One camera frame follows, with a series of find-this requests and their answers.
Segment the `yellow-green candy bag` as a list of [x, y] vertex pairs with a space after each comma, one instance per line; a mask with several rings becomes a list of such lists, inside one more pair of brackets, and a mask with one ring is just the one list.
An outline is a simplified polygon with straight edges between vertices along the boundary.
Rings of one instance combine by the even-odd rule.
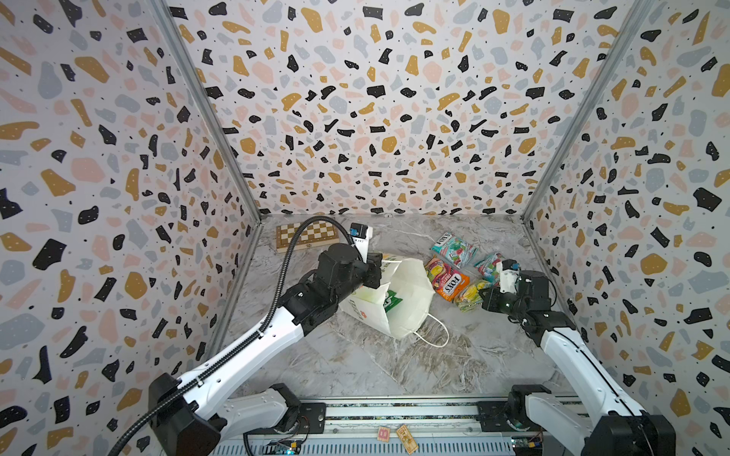
[[490, 287], [492, 285], [487, 280], [475, 281], [459, 293], [454, 299], [454, 304], [462, 313], [473, 311], [484, 302], [480, 292]]

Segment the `teal Fox's candy bag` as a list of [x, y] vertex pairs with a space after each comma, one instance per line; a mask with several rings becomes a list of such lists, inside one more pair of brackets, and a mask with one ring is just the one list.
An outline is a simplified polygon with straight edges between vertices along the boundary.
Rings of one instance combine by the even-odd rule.
[[500, 253], [492, 253], [477, 262], [474, 267], [482, 279], [488, 281], [490, 284], [497, 284], [502, 271], [503, 260], [504, 257]]
[[449, 262], [450, 265], [462, 268], [470, 263], [477, 252], [477, 248], [475, 245], [461, 239], [461, 237], [447, 232], [435, 242], [431, 251]]

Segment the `green Fox's candy bag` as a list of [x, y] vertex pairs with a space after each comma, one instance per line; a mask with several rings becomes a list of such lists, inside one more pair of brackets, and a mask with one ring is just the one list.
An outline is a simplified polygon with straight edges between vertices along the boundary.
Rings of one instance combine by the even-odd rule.
[[391, 312], [398, 304], [401, 304], [402, 298], [393, 290], [387, 291], [387, 296], [383, 302], [383, 309], [385, 313]]

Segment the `orange Fox's fruits candy bag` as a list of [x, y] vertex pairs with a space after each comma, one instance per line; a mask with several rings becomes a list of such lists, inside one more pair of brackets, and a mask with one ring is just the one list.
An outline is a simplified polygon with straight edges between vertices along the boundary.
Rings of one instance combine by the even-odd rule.
[[471, 282], [466, 274], [435, 256], [425, 265], [425, 271], [433, 290], [448, 302], [453, 302]]

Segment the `white paper bag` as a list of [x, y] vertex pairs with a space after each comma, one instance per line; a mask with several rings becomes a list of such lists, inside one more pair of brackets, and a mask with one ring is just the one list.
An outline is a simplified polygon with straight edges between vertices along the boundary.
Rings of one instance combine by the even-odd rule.
[[412, 334], [435, 348], [448, 345], [450, 334], [446, 327], [442, 328], [445, 340], [441, 344], [418, 332], [426, 319], [435, 319], [430, 314], [435, 290], [422, 260], [385, 254], [380, 272], [378, 287], [361, 286], [340, 302], [340, 311], [395, 340]]

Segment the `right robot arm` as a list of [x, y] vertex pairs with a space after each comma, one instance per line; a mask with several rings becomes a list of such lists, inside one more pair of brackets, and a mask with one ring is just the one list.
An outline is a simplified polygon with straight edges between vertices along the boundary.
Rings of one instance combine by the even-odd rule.
[[587, 412], [573, 412], [546, 387], [515, 385], [498, 414], [508, 425], [547, 431], [573, 455], [675, 454], [673, 425], [649, 413], [608, 374], [571, 318], [553, 308], [557, 292], [544, 274], [505, 271], [479, 296], [484, 310], [506, 315], [553, 361]]

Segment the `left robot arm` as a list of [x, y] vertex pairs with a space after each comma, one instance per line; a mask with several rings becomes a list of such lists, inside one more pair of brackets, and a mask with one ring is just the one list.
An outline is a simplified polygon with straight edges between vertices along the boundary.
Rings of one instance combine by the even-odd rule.
[[225, 437], [294, 425], [300, 400], [283, 384], [246, 398], [231, 396], [275, 355], [300, 341], [338, 311], [361, 287], [377, 289], [383, 256], [363, 256], [338, 243], [319, 265], [279, 296], [262, 322], [199, 367], [150, 385], [150, 427], [167, 455], [208, 455]]

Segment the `wooden chessboard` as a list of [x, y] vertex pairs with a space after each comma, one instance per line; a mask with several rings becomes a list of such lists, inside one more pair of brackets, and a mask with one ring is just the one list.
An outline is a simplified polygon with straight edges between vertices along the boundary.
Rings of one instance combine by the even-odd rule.
[[[300, 222], [279, 225], [276, 229], [276, 250], [278, 253], [285, 253], [297, 233]], [[315, 247], [324, 247], [340, 242], [340, 231], [329, 222], [314, 222], [298, 237], [294, 250], [303, 250]]]

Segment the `pink letter block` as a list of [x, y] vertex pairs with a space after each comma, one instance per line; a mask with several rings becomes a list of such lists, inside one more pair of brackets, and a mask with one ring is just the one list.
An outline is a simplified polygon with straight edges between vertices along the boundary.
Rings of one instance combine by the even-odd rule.
[[388, 427], [379, 427], [376, 439], [378, 439], [378, 442], [389, 443], [391, 439], [391, 429]]

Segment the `tan wooden card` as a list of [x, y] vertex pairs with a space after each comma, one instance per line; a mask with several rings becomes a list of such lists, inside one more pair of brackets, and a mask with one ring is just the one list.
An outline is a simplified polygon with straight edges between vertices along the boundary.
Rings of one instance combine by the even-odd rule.
[[397, 437], [408, 455], [413, 455], [418, 450], [418, 443], [406, 425], [397, 428]]

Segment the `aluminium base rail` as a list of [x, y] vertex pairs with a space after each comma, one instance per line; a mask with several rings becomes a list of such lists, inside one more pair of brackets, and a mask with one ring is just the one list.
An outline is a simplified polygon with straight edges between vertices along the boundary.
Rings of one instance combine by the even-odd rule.
[[516, 385], [504, 400], [435, 402], [336, 400], [302, 402], [283, 384], [263, 393], [224, 398], [211, 412], [208, 400], [187, 399], [173, 387], [155, 387], [150, 404], [158, 410], [150, 427], [168, 455], [208, 455], [220, 441], [248, 433], [311, 435], [545, 431], [572, 455], [656, 455], [657, 431], [648, 413], [615, 391], [596, 389], [581, 400], [579, 414], [565, 400], [538, 385]]

